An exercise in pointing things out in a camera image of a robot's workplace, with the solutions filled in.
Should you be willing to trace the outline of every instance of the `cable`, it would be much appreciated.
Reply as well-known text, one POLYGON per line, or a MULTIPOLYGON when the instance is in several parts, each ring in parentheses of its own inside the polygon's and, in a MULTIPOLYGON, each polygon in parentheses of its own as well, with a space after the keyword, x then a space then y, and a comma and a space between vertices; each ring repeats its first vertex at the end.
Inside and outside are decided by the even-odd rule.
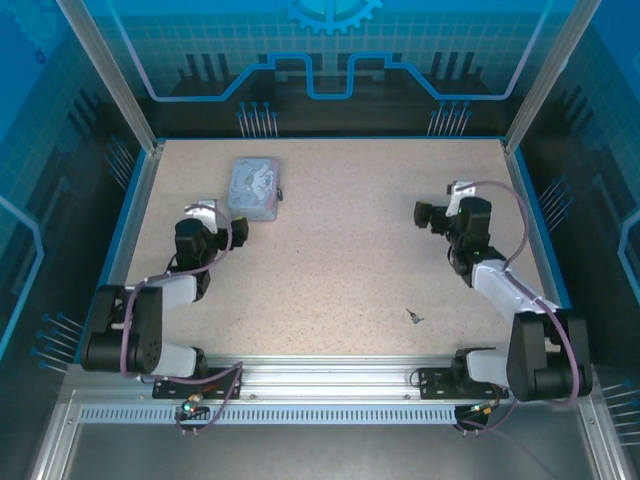
MULTIPOLYGON (((165 272, 165 273, 163 273, 161 275, 154 275, 152 277, 145 278, 140 283, 138 283, 138 284, 136 284, 134 286, 133 291, 131 292, 131 295, 129 296, 129 299, 127 301, 127 307, 126 307, 125 312, 124 312, 124 320, 123 320, 123 324, 122 324, 122 342, 120 344, 120 372, 125 376, 128 376, 128 371, 127 371, 127 352, 128 352, 128 348, 129 348, 129 334, 131 333, 131 321, 132 321, 132 317, 133 317, 133 305, 135 303, 135 299, 138 296, 138 293, 140 292, 140 290, 145 286, 152 285, 152 284, 154 284, 156 282, 159 282, 160 280, 164 280, 166 278, 182 277, 182 276, 186 276, 186 275, 197 275, 198 273, 205 272, 205 271, 213 268, 214 266, 216 266, 222 260, 224 260, 224 258, 227 256, 227 254, 231 250, 231 243, 232 243, 232 240, 233 240, 233 227, 231 225, 231 221, 222 212, 220 212, 220 210, 218 210, 216 207, 212 207, 210 205, 204 205, 204 204, 189 205, 187 208, 185 208, 185 212, 189 212, 189 211, 191 211, 193 209, 196 209, 196 208, 205 208, 205 209, 211 210, 212 212, 216 213, 220 218, 222 218, 226 222, 226 224, 227 224, 227 245, 226 245, 225 249, 222 251, 222 253, 220 253, 220 255, 216 256, 216 258, 214 258, 212 262, 208 263, 207 265, 205 265, 203 267, 194 268, 193 270, 187 270, 185 272, 177 272, 175 274, 172 274, 171 272, 167 271, 167 272, 165 272)), ((176 382, 176 383, 186 383, 186 382, 184 382, 185 379, 180 379, 178 377, 166 377, 166 379, 167 380, 171 380, 172 382, 176 382)), ((200 380, 200 381, 191 380, 191 382, 196 382, 196 383, 189 383, 191 385, 198 385, 199 383, 209 383, 206 379, 200 380)))
POLYGON ((524 222, 524 233, 522 234, 522 240, 520 241, 520 245, 517 250, 511 255, 504 264, 505 270, 507 267, 513 262, 516 258, 520 256, 520 254, 524 251, 524 248, 527 246, 527 240, 529 239, 529 210, 527 209, 527 204, 524 202, 523 198, 518 195, 513 188, 511 188, 506 183, 497 182, 495 180, 481 180, 478 182, 473 182, 464 187, 458 187, 458 190, 466 190, 468 188, 473 187, 496 187, 502 190, 509 192, 518 202, 518 207, 520 208, 520 214, 522 215, 522 221, 524 222))
POLYGON ((498 436, 504 438, 505 440, 508 440, 509 442, 517 445, 524 453, 526 453, 529 456, 529 458, 531 458, 531 460, 536 462, 540 468, 542 468, 545 472, 547 472, 547 474, 551 478, 555 478, 557 480, 560 480, 560 477, 553 470, 551 470, 549 467, 547 467, 544 464, 544 462, 542 460, 540 460, 535 453, 533 453, 529 448, 527 448, 519 440, 516 440, 514 437, 512 437, 511 435, 507 435, 506 433, 499 432, 497 430, 493 430, 493 427, 495 427, 495 425, 493 427, 484 428, 484 426, 481 423, 473 422, 471 420, 462 420, 461 423, 464 423, 466 425, 471 425, 472 427, 478 428, 478 430, 476 430, 476 432, 478 432, 478 433, 490 432, 490 433, 498 435, 498 436))
POLYGON ((556 314, 553 312, 553 310, 549 308, 549 306, 545 302, 540 300, 540 298, 536 294, 531 292, 527 287, 525 287, 524 285, 522 285, 522 283, 516 280, 515 277, 511 275, 510 272, 505 271, 504 275, 514 287, 520 290, 529 300, 531 300, 540 308, 542 308, 544 313, 546 313, 548 317, 551 319, 551 323, 553 323, 553 326, 555 327, 555 329, 558 331, 558 335, 560 336, 560 341, 562 342, 562 346, 564 347, 567 353, 567 358, 569 359, 569 368, 571 369, 572 385, 571 385, 571 393, 569 394, 569 397, 566 400, 562 400, 556 403, 559 405, 569 405, 575 402, 575 400, 578 398, 578 394, 580 393, 580 373, 578 372, 578 362, 576 361, 576 354, 573 351, 573 347, 571 346, 569 337, 567 336, 567 333, 564 331, 564 328, 562 328, 562 324, 560 323, 560 320, 558 320, 558 317, 556 316, 556 314))
MULTIPOLYGON (((228 368, 227 370, 222 372, 222 373, 226 374, 226 373, 229 373, 230 371, 232 371, 234 368, 237 369, 236 375, 233 378, 233 382, 231 382, 231 385, 229 386, 229 390, 227 390, 227 394, 224 396, 224 400, 222 401, 222 404, 220 404, 220 407, 218 408, 218 411, 216 412, 215 415, 213 415, 211 417, 211 419, 206 424, 204 424, 201 427, 197 428, 196 429, 197 431, 200 432, 202 430, 210 428, 222 416, 222 412, 224 411, 224 409, 226 408, 227 404, 229 403, 229 399, 231 398, 231 395, 233 394, 233 390, 236 388, 236 386, 238 384, 238 380, 240 379, 240 375, 242 374, 242 362, 238 362, 233 367, 228 368)), ((224 375, 222 375, 222 374, 214 375, 214 377, 220 377, 220 376, 224 376, 224 375)), ((180 418, 179 417, 176 417, 176 427, 178 427, 178 430, 180 430, 183 435, 188 431, 188 429, 184 428, 182 426, 182 423, 180 423, 180 418)))
POLYGON ((542 308, 542 310, 551 319, 551 323, 553 323, 553 326, 555 327, 555 329, 558 331, 558 335, 560 336, 560 340, 562 341, 562 345, 564 346, 564 349, 567 353, 567 357, 569 360, 569 367, 571 368, 571 377, 573 380, 573 384, 571 386, 571 393, 569 395, 569 398, 557 403, 559 403, 560 405, 571 404, 576 400, 576 398, 578 398, 578 393, 580 392, 580 374, 578 372, 578 362, 576 361, 575 352, 571 347, 571 342, 569 341, 569 337, 567 337, 567 334, 564 331, 564 328, 562 328, 562 324, 560 323, 560 320, 558 320, 558 317, 547 306, 547 304, 541 301, 538 295, 531 292, 528 288, 526 288, 518 280, 516 280, 513 277, 513 275, 511 275, 511 273, 507 270, 507 268, 509 267, 509 264, 512 261, 514 261, 516 258, 518 258, 518 256, 520 256, 520 254, 524 251, 524 248, 527 245, 527 240, 529 238, 529 210, 527 209, 527 205, 524 199, 513 188, 511 188, 505 183, 497 182, 495 180, 481 180, 478 182, 470 183, 460 188, 466 190, 468 188, 482 187, 482 186, 491 186, 491 187, 496 187, 496 188, 505 190, 509 192, 518 202, 518 207, 520 208, 520 214, 522 215, 522 221, 524 222, 524 232, 522 235, 522 240, 520 241, 520 245, 518 246, 518 249, 504 263, 504 267, 503 267, 504 275, 514 287, 520 290, 529 300, 531 300, 540 308, 542 308))

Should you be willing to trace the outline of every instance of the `speckled tabletop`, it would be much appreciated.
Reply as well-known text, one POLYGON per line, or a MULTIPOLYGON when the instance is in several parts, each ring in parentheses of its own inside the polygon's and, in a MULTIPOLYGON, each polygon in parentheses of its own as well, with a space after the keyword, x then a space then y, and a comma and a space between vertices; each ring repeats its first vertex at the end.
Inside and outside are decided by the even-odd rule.
MULTIPOLYGON (((278 219, 214 271, 207 295, 165 315, 165 339, 210 354, 411 355, 506 342, 509 323, 457 277, 416 200, 456 179, 511 183, 497 140, 180 140, 166 143, 128 281, 162 272, 173 227, 203 198, 226 204, 237 157, 281 161, 278 219), (414 325, 406 309, 425 320, 414 325)), ((492 244, 517 247, 516 202, 486 188, 492 244)), ((541 291, 529 247, 515 262, 541 291)))

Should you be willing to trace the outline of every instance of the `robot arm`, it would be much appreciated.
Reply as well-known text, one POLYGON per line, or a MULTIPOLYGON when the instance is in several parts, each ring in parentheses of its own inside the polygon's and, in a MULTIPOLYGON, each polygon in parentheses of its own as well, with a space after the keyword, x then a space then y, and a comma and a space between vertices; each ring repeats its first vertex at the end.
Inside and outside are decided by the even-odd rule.
MULTIPOLYGON (((189 272, 211 264, 228 241, 226 229, 218 229, 215 214, 206 208, 191 209, 192 218, 175 225, 176 254, 169 262, 171 273, 189 272)), ((246 219, 232 225, 231 248, 247 240, 246 219)), ((197 274, 167 276, 150 283, 138 292, 127 348, 127 371, 136 375, 201 378, 208 373, 204 352, 180 347, 162 338, 162 318, 170 310, 200 300, 211 277, 209 270, 197 274)), ((120 352, 125 307, 133 287, 104 285, 98 288, 89 319, 87 335, 81 349, 81 364, 88 371, 120 371, 120 352)))
POLYGON ((567 397, 573 378, 550 311, 571 341, 580 376, 579 395, 588 395, 592 380, 584 319, 535 293, 489 245, 491 203, 475 197, 475 188, 467 187, 470 184, 455 182, 448 187, 448 207, 419 202, 414 211, 418 227, 431 225, 432 233, 449 241, 447 256, 454 271, 512 323, 508 349, 469 348, 456 353, 452 371, 458 389, 479 382, 509 388, 521 401, 567 397))

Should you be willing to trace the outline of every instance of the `purple cable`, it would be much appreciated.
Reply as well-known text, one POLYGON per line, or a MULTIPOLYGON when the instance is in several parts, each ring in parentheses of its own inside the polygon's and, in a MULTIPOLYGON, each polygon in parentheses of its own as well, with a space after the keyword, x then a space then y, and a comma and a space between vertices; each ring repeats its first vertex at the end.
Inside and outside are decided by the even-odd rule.
POLYGON ((522 285, 518 280, 516 280, 510 272, 504 272, 505 277, 515 286, 518 290, 520 290, 529 300, 538 305, 544 313, 546 313, 551 319, 551 323, 558 331, 558 335, 560 336, 560 341, 562 341, 562 345, 564 346, 565 351, 567 352, 567 358, 569 359, 569 368, 571 369, 571 377, 572 377, 572 385, 571 385, 571 393, 566 400, 562 400, 560 402, 556 402, 559 405, 570 405, 578 398, 578 393, 580 392, 580 373, 578 372, 578 362, 576 361, 576 355, 571 347, 571 342, 569 341, 569 337, 567 333, 562 328, 562 324, 556 314, 551 310, 546 303, 540 300, 536 294, 531 292, 527 287, 522 285))
POLYGON ((522 220, 524 222, 524 233, 522 235, 520 246, 504 264, 504 275, 514 287, 520 290, 529 300, 542 308, 544 313, 546 313, 551 319, 551 323, 553 323, 555 329, 558 331, 558 335, 560 336, 560 340, 562 341, 562 345, 564 346, 564 349, 567 352, 567 357, 569 359, 569 367, 571 368, 571 377, 573 379, 573 384, 571 386, 571 393, 569 394, 569 398, 557 403, 560 405, 571 404, 578 398, 578 393, 580 392, 580 373, 578 372, 578 362, 576 361, 576 355, 573 351, 573 348, 571 347, 569 337, 567 337, 564 328, 562 328, 560 320, 558 320, 556 314, 547 306, 547 304, 542 302, 535 293, 529 291, 528 288, 522 285, 513 277, 513 275, 511 275, 511 273, 507 271, 507 267, 509 266, 509 264, 524 251, 524 248, 527 245, 527 240, 529 238, 529 210, 527 209, 527 205, 524 202, 523 198, 513 188, 505 183, 497 182, 495 180, 481 180, 479 182, 473 182, 469 185, 465 185, 464 187, 462 187, 462 189, 482 186, 492 186, 505 190, 518 201, 518 207, 520 208, 520 213, 522 214, 522 220))
MULTIPOLYGON (((242 373, 242 362, 236 363, 233 367, 231 367, 231 368, 229 368, 229 369, 225 370, 224 372, 222 372, 222 373, 217 375, 217 376, 220 376, 220 375, 224 374, 225 372, 233 370, 234 368, 237 368, 238 371, 236 372, 236 376, 233 378, 233 383, 231 383, 231 386, 229 387, 229 390, 227 391, 227 394, 224 396, 224 400, 222 401, 222 404, 220 404, 220 408, 218 408, 218 411, 211 418, 211 420, 209 420, 208 423, 206 423, 205 425, 203 425, 202 427, 200 427, 199 429, 196 430, 197 432, 201 432, 202 430, 205 430, 205 429, 211 427, 222 416, 222 412, 224 411, 225 407, 229 403, 229 399, 231 398, 231 394, 233 393, 233 390, 234 390, 234 388, 236 388, 236 385, 238 384, 238 380, 240 379, 240 374, 242 373)), ((176 427, 178 427, 178 429, 181 430, 183 433, 188 431, 188 429, 186 429, 186 428, 184 428, 182 426, 182 424, 180 423, 180 420, 178 418, 176 418, 176 427)))
POLYGON ((466 425, 471 425, 472 427, 476 427, 479 430, 476 430, 478 433, 485 433, 485 432, 490 432, 490 433, 494 433, 502 438, 504 438, 505 440, 508 440, 509 442, 517 445, 518 447, 520 447, 520 449, 526 453, 527 455, 529 455, 529 457, 531 458, 531 460, 533 460, 534 462, 536 462, 540 468, 542 468, 545 472, 547 472, 549 474, 549 476, 551 478, 556 478, 558 480, 560 480, 560 477, 558 475, 556 475, 553 470, 551 470, 549 467, 547 467, 544 462, 542 460, 540 460, 537 455, 535 453, 533 453, 531 450, 529 450, 527 447, 525 447, 522 443, 520 443, 520 441, 516 440, 515 438, 513 438, 510 435, 507 435, 506 433, 503 432, 499 432, 497 430, 493 430, 493 428, 497 425, 494 425, 493 427, 489 427, 489 428, 484 428, 484 426, 481 423, 477 423, 477 422, 472 422, 471 420, 462 420, 461 423, 464 423, 466 425))
POLYGON ((522 221, 524 222, 524 233, 522 235, 522 241, 520 242, 520 246, 518 246, 518 249, 505 262, 504 268, 506 269, 511 264, 511 262, 513 262, 516 258, 520 256, 520 254, 524 251, 524 248, 527 246, 527 240, 529 238, 529 210, 527 209, 527 205, 526 203, 524 203, 524 200, 522 199, 522 197, 518 195, 518 192, 516 192, 513 188, 511 188, 506 183, 497 182, 495 180, 481 180, 479 182, 473 182, 473 183, 470 183, 469 185, 465 185, 464 187, 460 187, 458 190, 466 190, 467 188, 484 187, 484 186, 500 188, 502 190, 506 190, 511 195, 513 195, 518 202, 518 207, 520 208, 520 215, 522 215, 522 221))
MULTIPOLYGON (((193 270, 187 270, 186 272, 178 272, 176 274, 172 274, 171 272, 167 271, 167 272, 163 273, 162 275, 154 275, 152 277, 145 278, 143 281, 141 281, 140 283, 135 285, 135 287, 133 288, 133 291, 131 292, 131 295, 129 296, 129 300, 127 301, 127 306, 126 306, 125 312, 124 312, 124 321, 123 321, 123 324, 122 324, 122 343, 120 344, 120 372, 124 376, 128 376, 128 372, 127 372, 127 350, 129 348, 129 334, 131 333, 131 321, 132 321, 132 317, 133 317, 133 305, 135 303, 135 299, 138 296, 138 293, 140 292, 140 290, 145 286, 151 285, 151 284, 153 284, 155 282, 158 282, 160 280, 164 280, 166 278, 183 277, 183 276, 186 276, 186 275, 197 275, 198 273, 205 272, 205 271, 213 268, 214 266, 216 266, 222 260, 224 260, 224 258, 227 256, 227 254, 231 250, 231 242, 233 240, 233 238, 232 238, 233 237, 233 228, 231 226, 231 221, 227 217, 225 217, 224 214, 222 212, 220 212, 220 210, 218 210, 215 207, 209 206, 209 205, 200 205, 200 204, 189 205, 187 208, 185 208, 185 212, 189 212, 189 211, 194 210, 196 208, 205 208, 207 210, 211 210, 212 212, 214 212, 216 215, 218 215, 220 218, 222 218, 226 222, 226 224, 227 224, 227 245, 226 245, 224 251, 220 255, 218 255, 216 258, 214 258, 211 263, 209 263, 209 264, 207 264, 207 265, 205 265, 203 267, 194 268, 193 270)), ((166 378, 168 380, 171 380, 172 382, 176 382, 176 383, 187 383, 187 381, 185 379, 181 379, 179 377, 166 377, 166 378)), ((189 384, 191 384, 191 385, 199 385, 201 383, 207 383, 207 382, 212 381, 210 378, 209 379, 206 379, 206 378, 205 379, 199 379, 197 381, 196 380, 190 380, 189 382, 195 382, 195 383, 189 383, 189 384)))

